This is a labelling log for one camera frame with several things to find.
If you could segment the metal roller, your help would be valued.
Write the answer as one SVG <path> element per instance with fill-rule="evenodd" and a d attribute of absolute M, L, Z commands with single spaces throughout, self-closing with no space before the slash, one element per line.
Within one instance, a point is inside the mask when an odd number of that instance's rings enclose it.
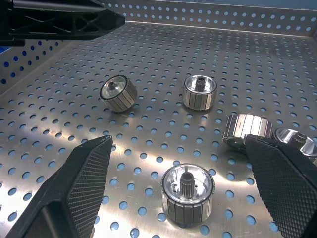
<path fill-rule="evenodd" d="M 215 182 L 203 167 L 173 166 L 163 174 L 160 188 L 163 211 L 173 222 L 189 227 L 210 216 Z"/>
<path fill-rule="evenodd" d="M 273 137 L 294 146 L 308 158 L 317 158 L 317 143 L 303 133 L 289 128 L 278 128 L 274 131 Z"/>
<path fill-rule="evenodd" d="M 217 94 L 217 83 L 205 75 L 193 75 L 183 83 L 183 104 L 195 111 L 205 111 L 213 107 Z"/>
<path fill-rule="evenodd" d="M 137 89 L 125 75 L 116 75 L 105 82 L 99 92 L 100 99 L 113 112 L 124 112 L 137 99 Z"/>
<path fill-rule="evenodd" d="M 232 114 L 227 118 L 222 141 L 235 149 L 245 150 L 245 136 L 271 138 L 272 132 L 272 123 L 264 117 L 252 114 Z"/>

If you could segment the perforated steel tray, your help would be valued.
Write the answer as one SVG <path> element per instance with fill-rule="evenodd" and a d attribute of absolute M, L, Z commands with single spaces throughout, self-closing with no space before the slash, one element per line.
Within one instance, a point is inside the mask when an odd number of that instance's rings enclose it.
<path fill-rule="evenodd" d="M 29 40 L 0 53 L 0 238 L 78 145 L 113 137 L 93 238 L 282 238 L 252 166 L 222 142 L 233 113 L 317 142 L 317 0 L 103 0 L 126 18 L 88 41 Z M 125 75 L 124 112 L 100 99 Z M 193 75 L 217 83 L 213 107 L 183 104 Z M 211 216 L 181 228 L 162 209 L 160 180 L 179 163 L 215 180 Z"/>

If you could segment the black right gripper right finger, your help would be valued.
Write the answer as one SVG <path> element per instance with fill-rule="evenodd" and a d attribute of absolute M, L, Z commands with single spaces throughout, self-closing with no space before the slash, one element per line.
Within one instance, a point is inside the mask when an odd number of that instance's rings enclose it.
<path fill-rule="evenodd" d="M 247 135 L 260 197 L 284 238 L 317 238 L 317 166 L 297 148 Z"/>

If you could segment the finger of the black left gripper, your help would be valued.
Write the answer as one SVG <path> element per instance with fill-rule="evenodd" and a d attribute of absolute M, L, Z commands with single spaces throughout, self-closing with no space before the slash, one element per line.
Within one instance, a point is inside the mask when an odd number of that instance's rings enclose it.
<path fill-rule="evenodd" d="M 27 39 L 92 40 L 123 26 L 100 0 L 0 0 L 0 46 Z"/>

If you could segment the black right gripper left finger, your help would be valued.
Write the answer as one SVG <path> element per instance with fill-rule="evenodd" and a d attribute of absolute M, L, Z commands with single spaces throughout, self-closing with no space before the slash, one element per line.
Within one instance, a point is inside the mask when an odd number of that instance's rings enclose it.
<path fill-rule="evenodd" d="M 112 144 L 107 135 L 75 147 L 5 238 L 90 238 L 104 196 Z"/>

